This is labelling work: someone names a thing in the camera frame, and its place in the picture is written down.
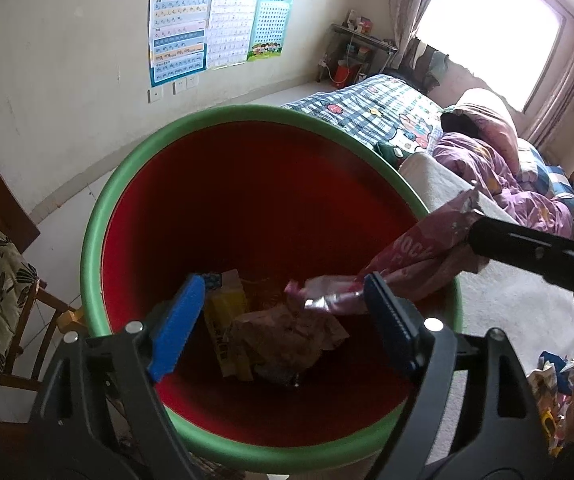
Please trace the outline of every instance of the wall outlet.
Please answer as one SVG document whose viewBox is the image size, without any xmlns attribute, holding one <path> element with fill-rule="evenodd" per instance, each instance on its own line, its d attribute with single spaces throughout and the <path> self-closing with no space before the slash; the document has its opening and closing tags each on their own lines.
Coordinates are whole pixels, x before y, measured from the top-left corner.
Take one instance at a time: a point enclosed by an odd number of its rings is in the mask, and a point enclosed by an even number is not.
<svg viewBox="0 0 574 480">
<path fill-rule="evenodd" d="M 187 88 L 198 86 L 198 74 L 190 75 L 185 78 L 187 80 Z"/>
<path fill-rule="evenodd" d="M 149 102 L 155 103 L 156 101 L 160 101 L 163 96 L 163 88 L 161 86 L 157 86 L 156 88 L 150 88 L 147 91 L 147 95 L 149 96 Z"/>
<path fill-rule="evenodd" d="M 187 90 L 187 81 L 184 77 L 174 81 L 174 95 L 178 95 L 183 90 Z"/>
</svg>

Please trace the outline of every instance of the wall poster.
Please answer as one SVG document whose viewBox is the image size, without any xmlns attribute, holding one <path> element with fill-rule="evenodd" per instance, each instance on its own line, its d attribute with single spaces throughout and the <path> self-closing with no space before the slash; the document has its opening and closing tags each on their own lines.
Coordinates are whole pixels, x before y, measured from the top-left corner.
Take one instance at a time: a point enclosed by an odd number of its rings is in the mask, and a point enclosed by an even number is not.
<svg viewBox="0 0 574 480">
<path fill-rule="evenodd" d="M 293 0 L 258 0 L 247 60 L 279 56 Z"/>
<path fill-rule="evenodd" d="M 203 72 L 211 0 L 149 0 L 151 86 Z"/>
<path fill-rule="evenodd" d="M 257 0 L 211 0 L 207 29 L 207 69 L 247 60 Z"/>
</svg>

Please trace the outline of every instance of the snack wrapper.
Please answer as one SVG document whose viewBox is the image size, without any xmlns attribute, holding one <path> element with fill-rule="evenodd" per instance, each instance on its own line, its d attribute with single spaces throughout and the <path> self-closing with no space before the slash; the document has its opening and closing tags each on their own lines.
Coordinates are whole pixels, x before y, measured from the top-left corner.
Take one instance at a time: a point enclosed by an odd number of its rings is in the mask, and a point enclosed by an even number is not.
<svg viewBox="0 0 574 480">
<path fill-rule="evenodd" d="M 566 415 L 573 402 L 574 358 L 565 361 L 543 352 L 539 368 L 529 373 L 527 382 L 536 400 L 550 455 L 557 456 L 565 445 Z"/>
<path fill-rule="evenodd" d="M 206 281 L 207 293 L 203 316 L 223 377 L 235 375 L 241 381 L 252 381 L 249 359 L 243 351 L 231 349 L 225 332 L 234 319 L 249 311 L 243 285 L 236 269 L 222 274 L 211 273 Z"/>
<path fill-rule="evenodd" d="M 318 276 L 301 288 L 288 283 L 289 306 L 336 315 L 366 314 L 363 280 L 371 272 L 381 276 L 397 296 L 421 300 L 449 283 L 459 272 L 479 272 L 488 259 L 467 245 L 470 228 L 482 213 L 478 191 L 463 191 L 420 220 L 384 248 L 355 276 Z"/>
</svg>

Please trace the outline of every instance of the screw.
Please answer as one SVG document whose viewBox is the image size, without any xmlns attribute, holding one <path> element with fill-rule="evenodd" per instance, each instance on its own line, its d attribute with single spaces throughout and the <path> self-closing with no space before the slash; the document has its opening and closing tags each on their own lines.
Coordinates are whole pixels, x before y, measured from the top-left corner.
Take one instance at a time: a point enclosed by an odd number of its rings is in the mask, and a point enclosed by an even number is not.
<svg viewBox="0 0 574 480">
<path fill-rule="evenodd" d="M 428 317 L 425 320 L 425 328 L 431 332 L 440 332 L 443 329 L 443 322 L 435 317 Z"/>
<path fill-rule="evenodd" d="M 62 338 L 65 343 L 75 343 L 78 341 L 78 332 L 72 330 L 71 332 L 67 332 L 65 336 Z"/>
<path fill-rule="evenodd" d="M 505 332 L 499 328 L 492 328 L 490 330 L 490 337 L 496 341 L 503 341 L 503 339 L 505 339 Z"/>
<path fill-rule="evenodd" d="M 129 321 L 125 330 L 129 334 L 137 334 L 142 330 L 142 323 L 140 321 Z"/>
</svg>

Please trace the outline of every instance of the power cord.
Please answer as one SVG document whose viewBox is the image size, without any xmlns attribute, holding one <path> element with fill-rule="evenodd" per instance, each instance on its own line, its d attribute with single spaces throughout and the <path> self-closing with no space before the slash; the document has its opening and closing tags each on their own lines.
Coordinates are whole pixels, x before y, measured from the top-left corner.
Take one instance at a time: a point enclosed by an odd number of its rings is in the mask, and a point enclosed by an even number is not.
<svg viewBox="0 0 574 480">
<path fill-rule="evenodd" d="M 327 63 L 325 61 L 323 61 L 323 63 L 324 63 L 323 66 L 327 69 L 327 73 L 329 74 L 329 78 L 334 82 L 334 84 L 342 85 L 345 81 L 347 81 L 347 78 L 349 78 L 349 74 L 350 74 L 350 71 L 349 71 L 349 50 L 350 50 L 350 47 L 352 46 L 354 36 L 355 36 L 355 32 L 352 33 L 352 37 L 349 40 L 349 44 L 347 44 L 347 47 L 345 48 L 345 63 L 347 65 L 347 75 L 345 76 L 345 79 L 343 79 L 342 81 L 336 81 L 334 79 L 334 76 L 331 75 L 331 71 L 329 70 L 329 66 L 327 65 Z"/>
</svg>

